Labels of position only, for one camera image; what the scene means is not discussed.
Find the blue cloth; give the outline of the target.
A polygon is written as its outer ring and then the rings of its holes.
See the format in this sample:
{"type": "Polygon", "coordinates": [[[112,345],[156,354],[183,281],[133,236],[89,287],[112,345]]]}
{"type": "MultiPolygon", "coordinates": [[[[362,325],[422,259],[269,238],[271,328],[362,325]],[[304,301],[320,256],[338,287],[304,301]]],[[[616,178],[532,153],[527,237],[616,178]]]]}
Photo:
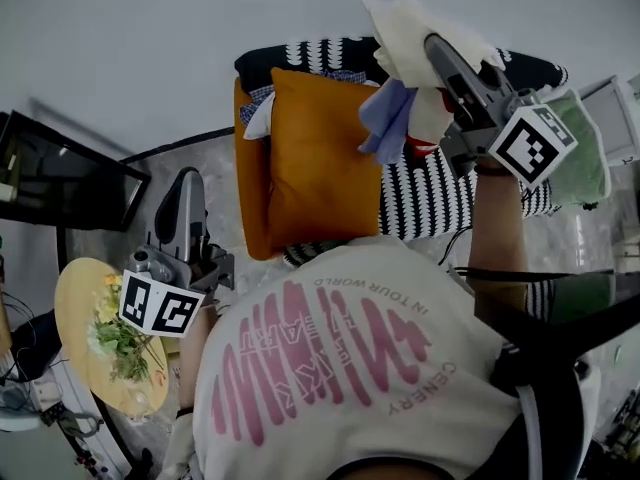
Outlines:
{"type": "Polygon", "coordinates": [[[361,153],[373,154],[381,165],[400,160],[416,92],[416,89],[406,88],[401,81],[389,78],[361,105],[360,122],[369,132],[358,147],[361,153]]]}

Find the blue checkered garment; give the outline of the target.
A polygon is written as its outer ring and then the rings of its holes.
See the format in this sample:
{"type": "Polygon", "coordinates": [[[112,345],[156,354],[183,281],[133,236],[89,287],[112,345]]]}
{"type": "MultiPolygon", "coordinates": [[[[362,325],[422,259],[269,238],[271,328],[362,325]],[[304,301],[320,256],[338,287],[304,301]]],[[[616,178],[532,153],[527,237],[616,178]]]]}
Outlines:
{"type": "MultiPolygon", "coordinates": [[[[373,80],[369,80],[366,77],[365,72],[353,72],[349,70],[336,70],[336,71],[322,71],[317,73],[318,76],[342,81],[342,82],[350,82],[360,85],[367,85],[370,87],[378,88],[380,84],[373,80]]],[[[244,125],[247,125],[258,107],[269,97],[274,94],[274,85],[267,85],[258,89],[251,90],[248,95],[250,97],[250,102],[243,104],[239,111],[239,117],[241,122],[244,125]]]]}

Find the round wooden table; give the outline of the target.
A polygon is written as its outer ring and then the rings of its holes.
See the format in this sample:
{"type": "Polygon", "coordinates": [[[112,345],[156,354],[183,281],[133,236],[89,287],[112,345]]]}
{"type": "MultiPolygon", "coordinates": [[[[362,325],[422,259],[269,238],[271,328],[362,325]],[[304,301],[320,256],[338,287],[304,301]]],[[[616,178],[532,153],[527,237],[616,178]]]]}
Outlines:
{"type": "Polygon", "coordinates": [[[105,278],[116,273],[93,258],[71,261],[56,284],[54,313],[64,353],[83,384],[110,407],[140,418],[158,411],[168,394],[170,369],[161,340],[153,338],[143,350],[150,378],[140,383],[113,379],[111,359],[89,344],[94,310],[106,294],[105,278]]]}

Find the orange cushion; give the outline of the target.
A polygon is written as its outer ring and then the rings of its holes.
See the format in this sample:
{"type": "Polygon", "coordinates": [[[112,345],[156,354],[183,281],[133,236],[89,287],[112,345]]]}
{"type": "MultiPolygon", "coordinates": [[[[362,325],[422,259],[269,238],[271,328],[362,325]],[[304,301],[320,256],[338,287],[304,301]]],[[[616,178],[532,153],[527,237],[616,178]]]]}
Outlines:
{"type": "Polygon", "coordinates": [[[374,88],[275,68],[268,225],[276,246],[378,232],[382,171],[359,147],[374,88]]]}

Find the person's right forearm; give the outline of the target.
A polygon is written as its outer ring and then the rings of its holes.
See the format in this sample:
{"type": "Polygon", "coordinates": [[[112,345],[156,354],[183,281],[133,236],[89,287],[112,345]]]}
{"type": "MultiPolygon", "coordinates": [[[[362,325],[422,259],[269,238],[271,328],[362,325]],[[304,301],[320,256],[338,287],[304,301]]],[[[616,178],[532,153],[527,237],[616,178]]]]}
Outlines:
{"type": "Polygon", "coordinates": [[[468,267],[493,274],[490,280],[467,277],[475,294],[475,315],[485,323],[506,310],[526,310],[527,285],[502,279],[528,268],[518,180],[497,161],[482,159],[475,167],[476,193],[468,267]]]}

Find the white cabinet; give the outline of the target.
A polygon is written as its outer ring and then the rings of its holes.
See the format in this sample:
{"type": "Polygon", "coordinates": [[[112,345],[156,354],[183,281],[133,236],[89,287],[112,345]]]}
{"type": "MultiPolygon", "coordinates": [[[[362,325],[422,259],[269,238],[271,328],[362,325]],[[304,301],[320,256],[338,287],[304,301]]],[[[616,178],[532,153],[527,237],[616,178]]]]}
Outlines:
{"type": "Polygon", "coordinates": [[[618,76],[592,83],[579,91],[598,127],[610,167],[640,161],[640,104],[631,87],[618,76]]]}

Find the white cloth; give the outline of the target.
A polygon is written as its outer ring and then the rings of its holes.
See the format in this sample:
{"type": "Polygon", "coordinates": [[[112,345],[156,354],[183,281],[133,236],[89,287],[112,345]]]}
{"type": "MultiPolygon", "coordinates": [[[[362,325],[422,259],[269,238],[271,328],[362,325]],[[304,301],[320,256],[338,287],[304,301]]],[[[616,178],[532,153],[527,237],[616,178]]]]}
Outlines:
{"type": "Polygon", "coordinates": [[[404,148],[418,157],[428,156],[438,149],[453,122],[453,108],[445,103],[444,85],[427,59],[425,39],[430,34],[440,35],[476,72],[482,61],[501,70],[505,69],[504,62],[498,49],[481,35],[428,11],[418,0],[363,0],[363,4],[379,44],[374,52],[378,65],[388,79],[417,90],[404,148]]]}
{"type": "Polygon", "coordinates": [[[258,105],[245,128],[245,140],[259,140],[271,135],[274,100],[275,93],[272,92],[258,105]]]}

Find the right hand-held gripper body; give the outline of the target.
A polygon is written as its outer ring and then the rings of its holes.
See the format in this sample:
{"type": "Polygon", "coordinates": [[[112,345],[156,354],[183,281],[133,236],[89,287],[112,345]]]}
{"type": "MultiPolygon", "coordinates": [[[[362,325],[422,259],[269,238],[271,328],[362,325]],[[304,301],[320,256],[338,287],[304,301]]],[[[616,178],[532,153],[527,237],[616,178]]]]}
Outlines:
{"type": "Polygon", "coordinates": [[[458,99],[462,115],[440,141],[455,176],[491,158],[528,188],[545,181],[576,148],[577,140],[531,90],[467,93],[458,99]]]}

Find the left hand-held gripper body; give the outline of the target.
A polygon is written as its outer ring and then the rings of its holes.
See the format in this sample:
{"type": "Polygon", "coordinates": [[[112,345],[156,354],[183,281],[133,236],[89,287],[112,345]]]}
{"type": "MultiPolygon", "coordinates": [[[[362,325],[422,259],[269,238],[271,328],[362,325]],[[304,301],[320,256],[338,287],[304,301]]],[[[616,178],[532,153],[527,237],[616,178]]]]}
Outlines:
{"type": "Polygon", "coordinates": [[[129,257],[119,316],[146,335],[181,338],[222,286],[235,289],[235,257],[210,241],[204,216],[180,221],[175,244],[153,234],[129,257]]]}

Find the person's left forearm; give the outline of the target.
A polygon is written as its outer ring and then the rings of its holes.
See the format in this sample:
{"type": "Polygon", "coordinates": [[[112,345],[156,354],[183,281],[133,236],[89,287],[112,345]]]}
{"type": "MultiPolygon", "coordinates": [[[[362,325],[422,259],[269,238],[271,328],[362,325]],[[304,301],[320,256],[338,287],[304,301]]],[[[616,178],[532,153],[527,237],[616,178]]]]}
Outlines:
{"type": "Polygon", "coordinates": [[[179,342],[178,400],[181,409],[194,405],[198,371],[208,336],[218,320],[214,304],[202,306],[179,342]]]}

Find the green blanket with white trim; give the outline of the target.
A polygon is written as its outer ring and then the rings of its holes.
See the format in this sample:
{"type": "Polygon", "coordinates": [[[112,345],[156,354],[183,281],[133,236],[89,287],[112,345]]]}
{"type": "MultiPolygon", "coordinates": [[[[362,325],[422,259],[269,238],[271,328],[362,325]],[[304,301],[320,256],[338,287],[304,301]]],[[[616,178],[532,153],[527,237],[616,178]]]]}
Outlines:
{"type": "Polygon", "coordinates": [[[594,205],[611,193],[611,176],[599,127],[573,89],[548,100],[577,146],[548,178],[554,206],[594,205]]]}

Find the bunch of flowers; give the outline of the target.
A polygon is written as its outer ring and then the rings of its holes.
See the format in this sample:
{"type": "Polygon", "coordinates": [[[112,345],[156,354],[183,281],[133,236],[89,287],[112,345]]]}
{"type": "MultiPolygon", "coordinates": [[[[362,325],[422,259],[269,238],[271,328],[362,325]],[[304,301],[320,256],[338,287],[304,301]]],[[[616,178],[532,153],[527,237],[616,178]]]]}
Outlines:
{"type": "Polygon", "coordinates": [[[110,364],[110,379],[141,383],[151,380],[148,358],[163,372],[159,355],[152,350],[150,336],[131,327],[119,316],[122,276],[108,274],[96,296],[89,324],[90,347],[110,364]]]}

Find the person's white printed shirt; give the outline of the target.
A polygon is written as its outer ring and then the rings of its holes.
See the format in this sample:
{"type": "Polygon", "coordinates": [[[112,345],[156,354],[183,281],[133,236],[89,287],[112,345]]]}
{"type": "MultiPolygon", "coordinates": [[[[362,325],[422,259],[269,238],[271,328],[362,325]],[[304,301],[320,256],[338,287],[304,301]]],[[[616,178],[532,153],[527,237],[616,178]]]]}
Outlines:
{"type": "Polygon", "coordinates": [[[521,409],[490,382],[501,337],[397,239],[357,239],[241,296],[210,332],[157,480],[330,480],[398,459],[446,480],[521,409]]]}

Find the black framed glass cabinet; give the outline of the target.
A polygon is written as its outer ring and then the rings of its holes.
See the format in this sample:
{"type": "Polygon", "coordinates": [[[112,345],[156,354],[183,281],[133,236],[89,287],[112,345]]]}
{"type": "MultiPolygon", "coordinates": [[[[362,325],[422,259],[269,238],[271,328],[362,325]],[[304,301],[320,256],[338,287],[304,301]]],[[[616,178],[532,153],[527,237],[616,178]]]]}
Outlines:
{"type": "Polygon", "coordinates": [[[0,218],[128,229],[151,177],[13,111],[0,112],[0,218]]]}

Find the black chest mount rig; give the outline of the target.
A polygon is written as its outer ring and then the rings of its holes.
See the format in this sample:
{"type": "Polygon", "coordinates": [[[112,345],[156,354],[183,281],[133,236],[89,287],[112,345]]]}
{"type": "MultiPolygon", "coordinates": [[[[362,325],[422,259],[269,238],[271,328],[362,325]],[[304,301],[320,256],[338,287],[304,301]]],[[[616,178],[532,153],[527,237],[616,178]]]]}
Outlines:
{"type": "Polygon", "coordinates": [[[589,353],[640,325],[640,272],[579,274],[457,267],[474,295],[475,316],[504,340],[491,382],[518,386],[594,372],[589,353]]]}

